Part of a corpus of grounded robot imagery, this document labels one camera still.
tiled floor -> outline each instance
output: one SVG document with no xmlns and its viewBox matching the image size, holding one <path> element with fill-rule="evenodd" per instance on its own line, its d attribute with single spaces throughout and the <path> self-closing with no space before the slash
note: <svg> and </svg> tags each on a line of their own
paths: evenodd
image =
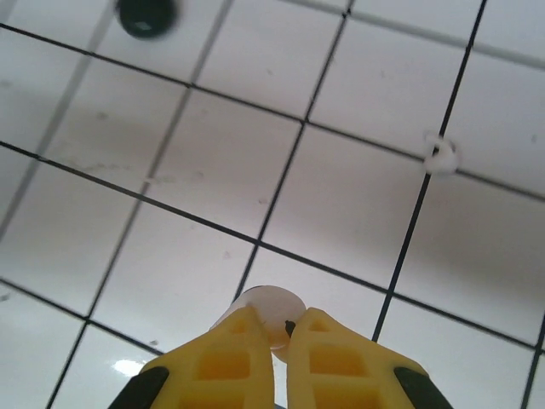
<svg viewBox="0 0 545 409">
<path fill-rule="evenodd" d="M 543 4 L 184 0 L 141 42 L 0 0 L 2 408 L 106 408 L 262 284 L 456 409 L 545 407 Z"/>
</svg>

white ball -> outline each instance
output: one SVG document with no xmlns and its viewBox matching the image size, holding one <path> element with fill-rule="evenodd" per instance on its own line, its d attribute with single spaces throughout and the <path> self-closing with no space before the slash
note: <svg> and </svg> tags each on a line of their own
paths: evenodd
<svg viewBox="0 0 545 409">
<path fill-rule="evenodd" d="M 293 292 L 274 285 L 260 285 L 242 293 L 212 328 L 233 311 L 248 305 L 257 312 L 267 332 L 271 349 L 281 349 L 290 342 L 286 321 L 297 323 L 307 310 L 305 303 Z"/>
</svg>

small white object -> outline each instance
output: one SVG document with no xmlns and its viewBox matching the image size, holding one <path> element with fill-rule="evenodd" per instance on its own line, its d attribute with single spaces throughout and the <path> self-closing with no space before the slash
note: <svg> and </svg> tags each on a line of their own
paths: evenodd
<svg viewBox="0 0 545 409">
<path fill-rule="evenodd" d="M 456 172 L 456 169 L 460 165 L 460 158 L 458 157 L 454 143 L 431 133 L 425 134 L 424 140 L 439 150 L 434 155 L 430 153 L 424 159 L 426 172 L 430 175 L 451 175 Z"/>
<path fill-rule="evenodd" d="M 245 291 L 215 322 L 214 328 L 239 308 L 250 305 L 257 312 L 269 337 L 271 349 L 281 349 L 290 343 L 286 321 L 297 321 L 307 311 L 305 303 L 293 292 L 274 285 L 260 285 Z"/>
</svg>

black ball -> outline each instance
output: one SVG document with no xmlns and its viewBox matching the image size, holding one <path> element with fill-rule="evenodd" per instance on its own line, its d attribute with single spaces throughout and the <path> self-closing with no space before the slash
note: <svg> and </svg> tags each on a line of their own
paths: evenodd
<svg viewBox="0 0 545 409">
<path fill-rule="evenodd" d="M 177 17 L 175 0 L 118 0 L 119 22 L 132 37 L 155 38 L 164 35 Z"/>
</svg>

grid pattern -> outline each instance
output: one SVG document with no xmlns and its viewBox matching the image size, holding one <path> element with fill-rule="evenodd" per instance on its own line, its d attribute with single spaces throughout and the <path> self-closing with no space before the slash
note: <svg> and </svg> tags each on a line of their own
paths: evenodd
<svg viewBox="0 0 545 409">
<path fill-rule="evenodd" d="M 537 68 L 537 69 L 545 69 L 545 63 L 543 63 L 541 60 L 536 58 L 530 58 L 527 56 L 518 55 L 516 53 L 508 52 L 505 50 L 498 50 L 493 47 L 475 43 L 478 29 L 479 29 L 479 24 L 483 17 L 483 13 L 485 12 L 485 6 L 487 3 L 486 0 L 483 0 L 481 4 L 479 5 L 479 10 L 477 15 L 475 16 L 473 29 L 470 33 L 468 40 L 461 39 L 456 36 L 439 34 L 437 32 L 421 29 L 411 25 L 406 25 L 405 23 L 399 23 L 395 21 L 390 21 L 388 19 L 377 18 L 371 14 L 353 11 L 353 6 L 354 6 L 353 0 L 348 2 L 345 9 L 339 9 L 337 7 L 321 5 L 320 3 L 310 3 L 310 2 L 307 3 L 304 1 L 291 2 L 288 0 L 282 0 L 282 1 L 285 3 L 296 4 L 297 7 L 316 9 L 316 10 L 319 10 L 320 12 L 325 12 L 325 13 L 333 14 L 333 15 L 339 15 L 341 17 L 341 19 L 339 20 L 340 23 L 338 27 L 336 28 L 335 36 L 327 52 L 327 57 L 325 59 L 325 62 L 320 69 L 318 82 L 315 84 L 310 101 L 306 107 L 304 114 L 301 116 L 294 115 L 288 112 L 282 112 L 281 110 L 277 110 L 275 108 L 261 105 L 254 101 L 247 101 L 237 96 L 228 95 L 224 92 L 220 92 L 215 89 L 210 89 L 199 84 L 199 79 L 201 78 L 201 74 L 204 70 L 206 62 L 209 59 L 210 52 L 213 49 L 216 39 L 220 35 L 221 28 L 223 27 L 223 24 L 227 16 L 229 15 L 229 11 L 232 8 L 232 4 L 235 3 L 234 1 L 227 0 L 222 3 L 221 10 L 215 18 L 213 27 L 210 30 L 209 35 L 198 57 L 198 62 L 196 63 L 192 71 L 192 74 L 188 80 L 174 78 L 169 75 L 154 72 L 146 68 L 131 65 L 127 62 L 116 60 L 115 58 L 112 58 L 110 56 L 99 54 L 97 52 L 97 49 L 99 47 L 100 42 L 105 37 L 106 30 L 111 24 L 111 20 L 112 20 L 112 13 L 110 9 L 106 9 L 106 11 L 101 16 L 100 22 L 96 26 L 93 37 L 91 41 L 89 42 L 89 46 L 86 49 L 79 48 L 77 46 L 73 46 L 67 43 L 62 43 L 48 37 L 43 37 L 42 35 L 27 31 L 27 30 L 23 30 L 21 28 L 17 28 L 15 26 L 10 26 L 8 24 L 3 24 L 3 23 L 0 24 L 0 27 L 7 32 L 12 32 L 17 35 L 33 38 L 34 40 L 37 40 L 39 42 L 50 43 L 56 47 L 68 49 L 72 52 L 75 52 L 81 55 L 81 58 L 79 59 L 77 63 L 77 67 L 74 70 L 74 73 L 72 74 L 70 82 L 66 87 L 66 90 L 60 100 L 60 103 L 56 107 L 54 116 L 49 122 L 49 126 L 46 132 L 44 133 L 43 138 L 39 142 L 37 148 L 34 151 L 32 151 L 31 149 L 24 149 L 21 147 L 17 147 L 14 144 L 11 144 L 5 141 L 0 141 L 0 145 L 3 148 L 6 148 L 10 151 L 24 155 L 25 157 L 32 160 L 30 165 L 28 166 L 28 169 L 22 179 L 22 182 L 18 190 L 16 191 L 14 195 L 14 198 L 12 199 L 9 205 L 9 208 L 6 212 L 6 216 L 4 217 L 2 221 L 2 225 L 0 226 L 0 238 L 2 238 L 4 234 L 6 234 L 9 224 L 12 222 L 14 215 L 16 214 L 21 202 L 25 198 L 27 188 L 31 185 L 32 180 L 37 174 L 38 167 L 41 164 L 51 166 L 53 168 L 56 168 L 57 170 L 68 172 L 75 176 L 79 176 L 81 178 L 86 179 L 87 181 L 91 181 L 93 183 L 99 184 L 103 187 L 111 189 L 112 191 L 121 193 L 127 197 L 137 199 L 135 201 L 134 206 L 132 207 L 130 211 L 130 214 L 126 223 L 124 224 L 123 232 L 116 244 L 115 251 L 113 252 L 110 262 L 108 263 L 107 269 L 102 275 L 100 285 L 98 286 L 98 289 L 93 297 L 91 306 L 86 313 L 82 313 L 81 311 L 77 311 L 76 309 L 73 309 L 73 308 L 68 308 L 60 302 L 56 302 L 55 300 L 49 299 L 48 297 L 45 297 L 34 290 L 26 288 L 24 285 L 17 284 L 15 280 L 0 278 L 0 283 L 6 285 L 7 287 L 20 291 L 24 294 L 27 294 L 27 296 L 37 299 L 40 302 L 47 303 L 49 306 L 57 308 L 66 314 L 69 314 L 73 318 L 80 320 L 82 323 L 80 326 L 76 341 L 72 346 L 72 350 L 68 358 L 66 359 L 64 368 L 49 398 L 47 408 L 54 407 L 55 399 L 57 397 L 57 394 L 59 394 L 60 387 L 66 378 L 66 375 L 71 366 L 71 363 L 74 360 L 76 352 L 83 341 L 83 337 L 86 331 L 88 331 L 89 328 L 96 328 L 96 329 L 106 331 L 114 335 L 115 337 L 121 338 L 124 341 L 137 346 L 140 349 L 144 349 L 150 354 L 161 354 L 163 352 L 159 349 L 154 348 L 150 344 L 143 343 L 142 341 L 135 339 L 135 337 L 128 336 L 124 334 L 123 332 L 118 331 L 117 329 L 112 328 L 108 325 L 104 325 L 103 323 L 93 318 L 95 310 L 97 309 L 100 303 L 101 296 L 106 288 L 106 283 L 110 279 L 112 271 L 116 263 L 118 262 L 118 258 L 121 255 L 123 247 L 126 245 L 126 242 L 129 238 L 129 234 L 134 228 L 135 220 L 137 216 L 139 215 L 139 213 L 142 212 L 142 207 L 144 205 L 150 205 L 155 208 L 159 208 L 161 210 L 166 210 L 167 212 L 173 215 L 181 216 L 189 221 L 196 222 L 200 225 L 204 225 L 208 228 L 212 228 L 216 231 L 225 233 L 229 236 L 242 240 L 243 242 L 251 245 L 250 256 L 244 267 L 244 272 L 242 273 L 242 276 L 240 277 L 240 280 L 238 282 L 237 290 L 233 294 L 233 299 L 238 297 L 241 294 L 241 292 L 244 290 L 244 288 L 246 287 L 247 281 L 249 280 L 249 277 L 250 277 L 250 271 L 252 270 L 252 267 L 254 266 L 254 263 L 256 260 L 256 255 L 260 249 L 263 249 L 266 251 L 271 251 L 272 253 L 275 253 L 277 255 L 287 257 L 293 261 L 306 264 L 312 268 L 316 268 L 317 270 L 323 271 L 327 274 L 332 274 L 333 276 L 344 279 L 348 282 L 354 283 L 356 285 L 362 285 L 363 287 L 369 288 L 373 291 L 377 291 L 378 293 L 383 294 L 385 296 L 384 301 L 381 306 L 381 311 L 378 315 L 378 319 L 375 325 L 375 330 L 372 335 L 372 339 L 376 342 L 380 340 L 382 329 L 387 320 L 387 315 L 388 315 L 388 311 L 390 309 L 391 303 L 393 302 L 393 300 L 399 300 L 402 302 L 406 302 L 412 306 L 427 310 L 428 312 L 431 312 L 433 314 L 445 317 L 448 320 L 453 320 L 460 324 L 466 325 L 474 330 L 481 331 L 483 333 L 492 335 L 493 337 L 497 337 L 509 343 L 518 345 L 519 347 L 523 349 L 527 349 L 531 351 L 533 353 L 533 358 L 531 360 L 530 372 L 528 373 L 528 377 L 525 382 L 525 392 L 522 398 L 522 402 L 520 404 L 520 407 L 522 408 L 528 407 L 529 400 L 531 397 L 532 383 L 536 376 L 538 362 L 539 362 L 540 356 L 545 353 L 545 350 L 543 349 L 543 341 L 545 338 L 545 316 L 543 317 L 543 320 L 542 320 L 542 325 L 539 330 L 538 339 L 536 340 L 535 343 L 530 343 L 525 339 L 515 337 L 514 335 L 503 332 L 503 331 L 498 331 L 497 329 L 491 328 L 486 325 L 482 325 L 477 321 L 469 320 L 460 315 L 453 314 L 449 311 L 445 311 L 441 308 L 436 308 L 431 304 L 419 301 L 413 297 L 408 297 L 396 291 L 396 286 L 399 281 L 401 269 L 404 265 L 405 257 L 407 256 L 410 242 L 413 237 L 413 233 L 415 232 L 416 223 L 419 219 L 419 215 L 421 214 L 422 205 L 424 203 L 424 199 L 427 196 L 427 191 L 430 186 L 430 181 L 431 181 L 430 175 L 425 175 L 423 177 L 422 185 L 420 187 L 420 191 L 418 193 L 417 200 L 410 217 L 409 226 L 404 235 L 403 244 L 400 248 L 399 256 L 395 264 L 395 268 L 393 270 L 393 275 L 389 285 L 378 285 L 366 279 L 361 279 L 360 277 L 356 277 L 354 275 L 348 274 L 344 271 L 341 271 L 340 269 L 336 269 L 328 265 L 325 265 L 324 263 L 317 262 L 306 256 L 295 254 L 295 252 L 288 251 L 285 248 L 282 248 L 281 246 L 272 245 L 266 241 L 265 236 L 266 236 L 266 231 L 269 226 L 269 223 L 271 222 L 273 212 L 275 211 L 275 208 L 277 206 L 277 202 L 279 200 L 280 194 L 283 191 L 284 185 L 288 178 L 288 174 L 290 173 L 292 169 L 292 165 L 294 163 L 296 154 L 298 153 L 298 150 L 300 149 L 301 139 L 307 129 L 327 131 L 329 133 L 336 134 L 342 138 L 346 138 L 348 140 L 355 141 L 357 143 L 362 143 L 367 146 L 378 148 L 384 152 L 393 153 L 395 155 L 399 155 L 403 158 L 407 158 L 412 161 L 419 162 L 419 161 L 422 161 L 423 159 L 421 155 L 413 153 L 410 150 L 404 150 L 397 147 L 393 147 L 388 144 L 382 144 L 380 142 L 377 142 L 371 139 L 366 139 L 361 135 L 354 135 L 346 131 L 334 129 L 333 127 L 330 127 L 328 125 L 321 124 L 312 120 L 312 114 L 318 100 L 318 95 L 320 94 L 320 91 L 323 88 L 324 80 L 326 79 L 328 71 L 333 63 L 335 53 L 338 49 L 340 41 L 342 40 L 343 33 L 349 21 L 353 20 L 353 21 L 362 22 L 371 26 L 379 26 L 381 28 L 388 29 L 389 31 L 392 31 L 392 32 L 399 32 L 405 35 L 423 38 L 435 43 L 447 44 L 451 47 L 459 48 L 463 50 L 463 58 L 462 58 L 460 67 L 458 69 L 458 73 L 456 75 L 456 81 L 454 83 L 452 91 L 450 92 L 450 99 L 448 100 L 448 105 L 445 111 L 445 115 L 443 116 L 443 119 L 440 125 L 439 134 L 441 136 L 445 135 L 445 133 L 447 132 L 447 126 L 449 124 L 450 116 L 452 114 L 452 110 L 455 105 L 456 96 L 460 89 L 462 79 L 468 65 L 469 56 L 472 53 L 489 55 L 497 59 L 509 61 L 517 65 L 528 66 L 528 67 Z M 9 12 L 11 11 L 11 9 L 12 9 L 11 7 L 8 8 L 7 6 L 4 9 L 0 9 L 0 11 L 4 12 L 4 15 L 0 15 L 0 17 L 2 17 L 0 21 L 7 20 L 7 16 L 9 15 Z M 218 97 L 226 101 L 235 102 L 242 106 L 252 107 L 256 110 L 266 112 L 268 114 L 272 114 L 280 118 L 286 118 L 288 120 L 296 121 L 299 124 L 298 125 L 299 128 L 296 133 L 295 139 L 293 141 L 292 146 L 290 147 L 289 155 L 283 166 L 281 176 L 279 177 L 278 184 L 276 185 L 272 198 L 270 202 L 268 203 L 265 217 L 263 219 L 263 222 L 259 228 L 259 232 L 256 235 L 256 237 L 247 233 L 243 233 L 236 228 L 230 228 L 219 222 L 214 222 L 213 220 L 198 216 L 196 214 L 190 213 L 183 209 L 179 209 L 173 205 L 164 203 L 161 200 L 153 199 L 149 195 L 149 191 L 152 186 L 152 184 L 149 181 L 144 182 L 141 188 L 138 191 L 135 191 L 133 189 L 121 186 L 122 184 L 106 181 L 102 178 L 92 176 L 81 169 L 76 169 L 73 166 L 70 166 L 68 164 L 63 164 L 60 161 L 52 160 L 46 157 L 46 152 L 53 138 L 55 137 L 55 133 L 58 131 L 60 127 L 60 123 L 62 122 L 63 118 L 66 116 L 66 112 L 69 109 L 69 106 L 71 105 L 71 102 L 73 101 L 78 88 L 81 86 L 81 83 L 85 75 L 88 73 L 89 65 L 92 60 L 102 60 L 107 63 L 111 63 L 115 66 L 120 66 L 125 69 L 129 69 L 135 72 L 140 72 L 154 78 L 159 78 L 168 83 L 177 84 L 182 87 L 186 87 L 186 92 L 183 93 L 183 96 L 177 103 L 174 114 L 169 121 L 168 128 L 162 140 L 158 144 L 158 149 L 154 154 L 152 164 L 149 170 L 147 171 L 146 177 L 149 180 L 152 180 L 155 177 L 157 177 L 159 166 L 164 159 L 164 155 L 167 152 L 169 145 L 172 143 L 172 140 L 175 137 L 175 129 L 180 122 L 182 113 L 186 110 L 186 106 L 188 105 L 188 102 L 190 98 L 192 97 L 192 94 L 196 91 L 200 93 L 204 93 L 206 95 L 213 95 L 214 97 Z M 484 185 L 488 185 L 497 189 L 504 190 L 509 193 L 519 195 L 524 198 L 531 199 L 538 203 L 545 202 L 544 195 L 542 195 L 541 193 L 537 191 L 528 189 L 526 187 L 518 187 L 507 182 L 498 181 L 494 179 L 493 177 L 474 174 L 467 170 L 459 170 L 458 174 L 464 178 L 468 178 L 470 180 L 483 183 Z"/>
</svg>

